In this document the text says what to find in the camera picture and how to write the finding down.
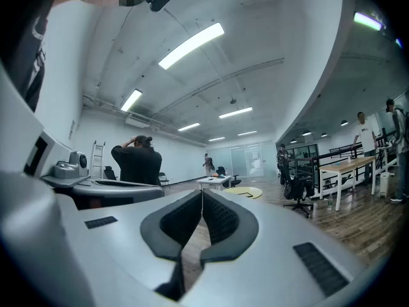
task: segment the black shirt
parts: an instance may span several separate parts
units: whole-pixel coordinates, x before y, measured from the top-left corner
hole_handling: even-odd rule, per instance
[[[9,1],[1,3],[0,57],[17,91],[35,111],[45,73],[42,43],[54,0]]]
[[[162,156],[146,148],[115,146],[112,156],[121,168],[121,181],[159,185]]]

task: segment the backpack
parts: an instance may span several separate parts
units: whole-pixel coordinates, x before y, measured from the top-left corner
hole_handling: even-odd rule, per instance
[[[404,129],[403,129],[403,133],[402,136],[404,137],[406,143],[409,144],[409,113],[406,113],[403,109],[400,108],[396,108],[396,110],[400,111],[403,115],[404,120]]]

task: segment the person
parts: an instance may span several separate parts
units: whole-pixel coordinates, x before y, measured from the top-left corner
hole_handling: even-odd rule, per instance
[[[277,163],[278,163],[278,168],[279,171],[281,172],[281,177],[280,177],[280,183],[281,185],[284,185],[286,183],[286,175],[283,172],[283,167],[288,166],[288,159],[289,155],[286,150],[286,145],[284,143],[281,143],[280,149],[277,152]]]
[[[398,157],[399,165],[399,183],[397,185],[395,197],[390,200],[393,202],[406,202],[409,196],[409,146],[405,139],[406,132],[406,116],[405,111],[399,105],[395,105],[392,99],[386,101],[386,112],[392,113],[392,119],[394,121],[396,135],[394,146],[396,147],[396,155]]]
[[[51,8],[71,0],[2,0],[0,57],[12,83],[35,112],[45,74],[43,38]],[[137,5],[144,0],[83,0],[100,6]]]
[[[204,164],[203,166],[206,168],[206,176],[210,177],[212,175],[212,165],[209,163],[209,155],[207,153],[204,154]]]
[[[151,141],[152,137],[134,136],[111,150],[121,168],[121,181],[160,185],[162,156],[154,151]]]
[[[364,156],[365,157],[372,157],[376,155],[376,136],[373,132],[372,125],[369,122],[365,121],[365,114],[360,111],[358,113],[358,125],[356,128],[356,135],[355,139],[353,140],[352,147],[355,146],[357,143],[358,138],[360,138],[360,142],[362,143],[362,148],[364,149]],[[372,168],[370,164],[365,165],[365,183],[369,181],[369,170]]]

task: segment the white shirt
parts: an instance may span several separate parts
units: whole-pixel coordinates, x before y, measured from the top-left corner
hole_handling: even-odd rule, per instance
[[[375,149],[375,143],[372,137],[373,128],[372,125],[365,121],[365,124],[358,122],[357,135],[360,138],[364,152],[369,152]]]

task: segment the light fixture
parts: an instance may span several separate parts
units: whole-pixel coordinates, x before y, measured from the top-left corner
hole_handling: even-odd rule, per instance
[[[189,126],[186,126],[186,127],[182,127],[181,129],[178,129],[178,131],[183,131],[183,130],[189,130],[189,129],[191,129],[192,127],[196,127],[196,126],[199,126],[200,124],[199,123],[195,123],[195,124],[192,124],[192,125],[189,125]]]
[[[217,141],[217,140],[223,140],[224,138],[217,138],[217,139],[211,139],[209,141]]]
[[[228,113],[228,114],[224,114],[224,115],[220,115],[220,118],[226,118],[226,117],[230,117],[233,115],[237,115],[237,114],[241,114],[241,113],[246,113],[247,111],[252,111],[253,108],[249,107],[249,108],[245,108],[245,109],[241,109],[241,110],[237,110],[237,111],[233,111],[232,113]]]
[[[237,136],[245,136],[245,135],[252,134],[252,133],[256,133],[256,132],[257,132],[257,131],[254,130],[254,131],[251,131],[251,132],[246,132],[246,133],[237,134]]]
[[[134,92],[132,92],[132,94],[129,96],[128,100],[125,101],[125,103],[123,104],[121,110],[122,111],[128,111],[129,108],[131,108],[131,106],[134,104],[134,102],[142,95],[142,92],[140,92],[139,90],[135,90]]]
[[[377,31],[379,31],[382,28],[382,24],[377,22],[376,20],[369,18],[368,16],[365,16],[361,13],[355,13],[355,16],[353,17],[354,21],[357,23],[361,23],[363,25],[369,26]]]
[[[168,69],[179,59],[182,59],[184,56],[186,56],[189,52],[200,47],[202,44],[209,42],[214,38],[217,38],[222,34],[224,34],[224,31],[220,23],[216,23],[209,28],[204,29],[202,32],[199,32],[198,34],[184,41],[181,45],[179,45],[179,47],[168,54],[164,59],[160,61],[159,66],[164,69]]]

